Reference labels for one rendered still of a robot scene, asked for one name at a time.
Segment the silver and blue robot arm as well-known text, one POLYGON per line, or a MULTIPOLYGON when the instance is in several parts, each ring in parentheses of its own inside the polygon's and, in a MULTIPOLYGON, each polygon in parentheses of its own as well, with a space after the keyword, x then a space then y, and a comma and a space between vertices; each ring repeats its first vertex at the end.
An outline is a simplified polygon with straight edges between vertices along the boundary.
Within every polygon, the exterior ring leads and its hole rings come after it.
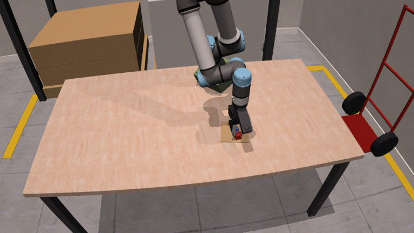
MULTIPOLYGON (((250 97, 251 72, 241 58, 232 58, 228 64, 222 58, 245 50, 244 35, 235 26, 229 0, 176 0, 176 4, 200 69, 197 73, 199 85, 208 87, 232 80, 233 103, 246 105, 250 97), (206 35, 199 12, 202 1, 211 5, 219 29, 217 37, 206 35)), ((247 108, 238 108, 236 113, 242 134, 252 132, 247 108)))

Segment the red die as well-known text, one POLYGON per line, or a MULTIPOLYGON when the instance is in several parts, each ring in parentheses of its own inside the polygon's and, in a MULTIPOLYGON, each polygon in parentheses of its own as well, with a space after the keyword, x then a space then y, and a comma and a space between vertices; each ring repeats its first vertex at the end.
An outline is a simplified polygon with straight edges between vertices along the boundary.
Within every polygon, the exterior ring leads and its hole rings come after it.
POLYGON ((239 139, 241 139, 241 138, 242 138, 242 134, 241 134, 241 132, 240 132, 240 131, 237 131, 237 132, 236 132, 235 139, 236 139, 236 140, 239 140, 239 139))

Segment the tan flat mat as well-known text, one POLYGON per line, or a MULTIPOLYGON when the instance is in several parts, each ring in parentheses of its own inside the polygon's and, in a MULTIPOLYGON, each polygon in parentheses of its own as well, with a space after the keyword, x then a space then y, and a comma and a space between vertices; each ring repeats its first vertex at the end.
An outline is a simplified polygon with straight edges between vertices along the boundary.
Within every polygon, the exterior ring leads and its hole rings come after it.
POLYGON ((221 142, 237 142, 237 143, 249 143, 249 133, 243 134, 241 139, 236 140, 231 133, 229 122, 221 121, 221 142))

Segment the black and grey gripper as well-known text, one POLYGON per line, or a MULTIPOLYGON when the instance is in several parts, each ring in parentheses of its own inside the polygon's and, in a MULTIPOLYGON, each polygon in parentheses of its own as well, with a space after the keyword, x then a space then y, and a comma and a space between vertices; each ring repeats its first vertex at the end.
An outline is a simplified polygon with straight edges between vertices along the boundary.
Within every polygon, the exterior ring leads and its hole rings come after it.
POLYGON ((229 114, 229 117, 231 119, 231 121, 229 122, 229 126, 230 126, 232 136, 234 138, 236 136, 237 124, 239 124, 236 109, 245 108, 247 105, 248 105, 248 103, 246 105, 243 105, 243 106, 238 106, 238 105, 234 104, 233 101, 232 101, 232 105, 229 105, 228 114, 229 114))

